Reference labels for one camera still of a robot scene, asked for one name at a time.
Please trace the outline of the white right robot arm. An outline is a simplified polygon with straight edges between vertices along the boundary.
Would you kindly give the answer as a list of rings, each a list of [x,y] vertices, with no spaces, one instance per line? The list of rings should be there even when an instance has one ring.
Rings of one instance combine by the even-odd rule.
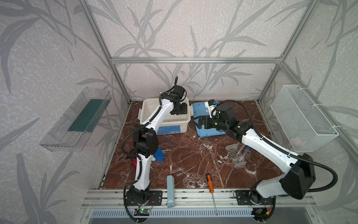
[[[238,120],[229,103],[230,100],[207,101],[209,115],[196,116],[194,121],[199,129],[223,131],[232,139],[253,148],[282,171],[281,176],[258,181],[251,187],[249,197],[253,204],[259,205],[270,197],[286,195],[301,200],[308,192],[321,192],[336,185],[338,175],[332,168],[315,162],[308,154],[294,153],[262,135],[255,127],[251,115],[248,115],[248,122]],[[316,181],[315,167],[332,174],[332,180],[327,185],[312,188]]]

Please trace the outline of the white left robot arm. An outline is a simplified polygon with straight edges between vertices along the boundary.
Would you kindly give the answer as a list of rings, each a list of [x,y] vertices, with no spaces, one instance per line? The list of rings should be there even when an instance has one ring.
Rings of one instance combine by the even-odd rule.
[[[159,149],[157,131],[169,114],[187,114],[187,104],[183,102],[185,95],[185,88],[179,85],[161,93],[155,111],[123,140],[122,153],[136,159],[135,180],[125,185],[130,186],[129,190],[125,190],[125,199],[138,204],[149,200],[150,168]]]

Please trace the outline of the clear test tube rack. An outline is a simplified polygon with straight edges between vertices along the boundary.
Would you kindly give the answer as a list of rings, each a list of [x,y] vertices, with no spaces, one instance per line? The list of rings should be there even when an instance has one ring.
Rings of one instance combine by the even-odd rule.
[[[237,144],[226,146],[226,148],[225,148],[225,150],[227,151],[227,155],[232,162],[232,165],[236,169],[243,168],[244,165],[246,164],[246,161],[239,162],[239,159],[238,159],[239,152],[242,147],[246,148],[246,145],[237,143]]]

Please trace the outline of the blue capped test tube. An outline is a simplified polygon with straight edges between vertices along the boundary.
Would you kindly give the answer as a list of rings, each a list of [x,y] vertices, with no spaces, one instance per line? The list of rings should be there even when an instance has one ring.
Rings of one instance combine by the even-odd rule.
[[[251,151],[251,147],[249,147],[249,146],[246,146],[246,148],[242,147],[242,148],[240,149],[239,156],[238,156],[239,162],[244,162],[244,161],[246,161],[245,156],[246,156],[250,151]]]

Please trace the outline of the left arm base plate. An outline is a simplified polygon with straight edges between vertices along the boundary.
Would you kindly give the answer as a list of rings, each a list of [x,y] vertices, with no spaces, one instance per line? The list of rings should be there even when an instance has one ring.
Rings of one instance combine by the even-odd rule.
[[[162,197],[163,191],[161,190],[128,191],[126,192],[125,202],[127,206],[160,206]]]

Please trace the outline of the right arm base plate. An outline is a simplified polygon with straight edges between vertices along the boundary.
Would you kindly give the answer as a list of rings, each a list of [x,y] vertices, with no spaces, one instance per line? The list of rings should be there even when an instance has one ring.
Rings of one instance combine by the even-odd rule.
[[[250,190],[235,190],[233,195],[238,205],[261,205],[260,199]]]

